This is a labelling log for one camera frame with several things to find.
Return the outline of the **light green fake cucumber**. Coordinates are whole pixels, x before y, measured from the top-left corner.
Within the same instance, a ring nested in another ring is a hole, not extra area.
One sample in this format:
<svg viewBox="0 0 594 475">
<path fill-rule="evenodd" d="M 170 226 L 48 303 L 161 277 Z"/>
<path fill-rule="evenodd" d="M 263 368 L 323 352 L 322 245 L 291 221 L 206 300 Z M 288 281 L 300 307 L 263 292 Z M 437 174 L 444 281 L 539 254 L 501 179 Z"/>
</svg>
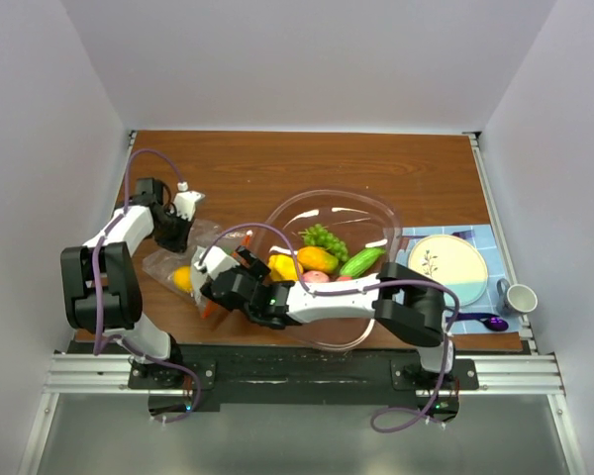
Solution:
<svg viewBox="0 0 594 475">
<path fill-rule="evenodd" d="M 385 253 L 382 247 L 366 247 L 351 257 L 340 269 L 341 277 L 356 279 L 362 276 Z"/>
</svg>

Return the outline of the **yellow fake lemon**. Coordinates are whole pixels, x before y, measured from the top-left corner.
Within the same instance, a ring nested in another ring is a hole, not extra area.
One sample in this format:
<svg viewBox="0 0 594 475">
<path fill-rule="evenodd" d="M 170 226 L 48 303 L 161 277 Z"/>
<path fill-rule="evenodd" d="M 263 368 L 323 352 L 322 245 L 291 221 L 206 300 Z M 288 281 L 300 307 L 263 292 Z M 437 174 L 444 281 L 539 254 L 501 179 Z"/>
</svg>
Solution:
<svg viewBox="0 0 594 475">
<path fill-rule="evenodd" d="M 171 282 L 177 290 L 190 294 L 193 291 L 191 268 L 180 266 L 175 269 L 171 274 Z"/>
</svg>

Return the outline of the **clear zip top bag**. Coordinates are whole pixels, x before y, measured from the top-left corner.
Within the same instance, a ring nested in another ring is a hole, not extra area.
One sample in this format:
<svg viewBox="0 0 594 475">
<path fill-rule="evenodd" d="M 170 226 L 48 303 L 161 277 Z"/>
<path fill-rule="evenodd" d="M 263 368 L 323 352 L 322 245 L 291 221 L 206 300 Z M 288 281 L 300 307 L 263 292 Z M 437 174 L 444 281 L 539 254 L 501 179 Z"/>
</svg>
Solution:
<svg viewBox="0 0 594 475">
<path fill-rule="evenodd" d="M 222 231 L 223 228 L 217 223 L 198 219 L 188 235 L 187 249 L 184 252 L 176 253 L 159 247 L 142 262 L 142 269 L 149 277 L 193 303 L 203 320 L 210 316 L 220 318 L 225 311 L 193 290 L 192 264 Z"/>
</svg>

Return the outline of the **yellow fake bell pepper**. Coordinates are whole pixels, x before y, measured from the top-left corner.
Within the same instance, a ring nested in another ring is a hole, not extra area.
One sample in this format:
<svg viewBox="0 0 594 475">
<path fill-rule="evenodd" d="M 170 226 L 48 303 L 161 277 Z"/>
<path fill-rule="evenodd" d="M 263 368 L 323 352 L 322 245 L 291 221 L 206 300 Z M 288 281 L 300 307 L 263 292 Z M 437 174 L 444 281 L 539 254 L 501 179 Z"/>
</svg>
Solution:
<svg viewBox="0 0 594 475">
<path fill-rule="evenodd" d="M 267 266 L 273 282 L 298 281 L 299 275 L 304 272 L 301 263 L 295 263 L 291 256 L 285 254 L 270 255 Z"/>
</svg>

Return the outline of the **green fake grapes bunch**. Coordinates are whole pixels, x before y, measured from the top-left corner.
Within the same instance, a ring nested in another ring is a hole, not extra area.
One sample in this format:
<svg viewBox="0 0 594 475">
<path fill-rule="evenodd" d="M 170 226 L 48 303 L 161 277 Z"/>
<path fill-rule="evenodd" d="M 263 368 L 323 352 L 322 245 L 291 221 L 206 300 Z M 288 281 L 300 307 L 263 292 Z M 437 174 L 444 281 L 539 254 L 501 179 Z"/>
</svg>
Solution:
<svg viewBox="0 0 594 475">
<path fill-rule="evenodd" d="M 307 246 L 315 246 L 333 255 L 339 262 L 345 263 L 349 259 L 346 243 L 328 228 L 316 224 L 298 233 Z"/>
</svg>

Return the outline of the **purple fake onion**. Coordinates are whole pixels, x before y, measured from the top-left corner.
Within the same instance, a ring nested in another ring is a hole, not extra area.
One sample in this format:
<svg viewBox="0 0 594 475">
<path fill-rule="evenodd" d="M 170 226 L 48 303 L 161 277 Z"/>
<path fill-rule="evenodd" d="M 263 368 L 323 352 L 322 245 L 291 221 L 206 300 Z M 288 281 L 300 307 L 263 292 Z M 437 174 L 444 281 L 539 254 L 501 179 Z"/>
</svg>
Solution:
<svg viewBox="0 0 594 475">
<path fill-rule="evenodd" d="M 303 279 L 307 283 L 327 283 L 330 277 L 321 271 L 310 270 L 303 274 Z"/>
</svg>

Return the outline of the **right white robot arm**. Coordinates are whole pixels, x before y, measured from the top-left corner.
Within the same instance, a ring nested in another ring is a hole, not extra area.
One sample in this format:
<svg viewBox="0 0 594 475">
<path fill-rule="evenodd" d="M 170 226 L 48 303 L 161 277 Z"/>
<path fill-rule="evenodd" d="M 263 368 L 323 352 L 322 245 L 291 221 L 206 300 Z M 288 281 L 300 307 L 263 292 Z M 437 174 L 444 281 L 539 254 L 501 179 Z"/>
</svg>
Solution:
<svg viewBox="0 0 594 475">
<path fill-rule="evenodd" d="M 424 382 L 444 388 L 456 376 L 454 346 L 445 311 L 459 309 L 446 286 L 396 262 L 349 281 L 308 283 L 269 280 L 270 269 L 247 248 L 235 259 L 216 246 L 201 248 L 192 261 L 194 297 L 239 311 L 261 327 L 283 330 L 319 321 L 378 322 L 420 355 Z M 452 305 L 446 305 L 446 297 Z"/>
</svg>

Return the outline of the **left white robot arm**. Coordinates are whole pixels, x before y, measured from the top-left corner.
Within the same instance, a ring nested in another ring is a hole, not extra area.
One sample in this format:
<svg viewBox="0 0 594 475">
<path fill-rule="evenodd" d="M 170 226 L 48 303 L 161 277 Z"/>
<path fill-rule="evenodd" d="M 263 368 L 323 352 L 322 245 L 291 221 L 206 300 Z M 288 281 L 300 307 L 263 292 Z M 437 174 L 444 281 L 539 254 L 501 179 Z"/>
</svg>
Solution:
<svg viewBox="0 0 594 475">
<path fill-rule="evenodd" d="M 147 238 L 167 251 L 185 252 L 200 198 L 188 192 L 174 195 L 164 182 L 143 178 L 96 237 L 60 254 L 70 326 L 94 335 L 96 356 L 118 344 L 131 355 L 139 378 L 163 388 L 180 386 L 189 372 L 175 338 L 144 312 L 133 255 Z"/>
</svg>

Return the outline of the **orange fake mango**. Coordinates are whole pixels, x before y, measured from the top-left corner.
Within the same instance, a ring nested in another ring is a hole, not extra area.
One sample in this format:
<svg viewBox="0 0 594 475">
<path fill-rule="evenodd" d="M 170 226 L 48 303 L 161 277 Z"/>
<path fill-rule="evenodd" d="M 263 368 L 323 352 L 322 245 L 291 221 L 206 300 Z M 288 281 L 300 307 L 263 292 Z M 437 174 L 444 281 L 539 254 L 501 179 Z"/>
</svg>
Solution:
<svg viewBox="0 0 594 475">
<path fill-rule="evenodd" d="M 297 251 L 297 260 L 308 271 L 333 273 L 339 266 L 339 260 L 324 249 L 305 246 Z"/>
</svg>

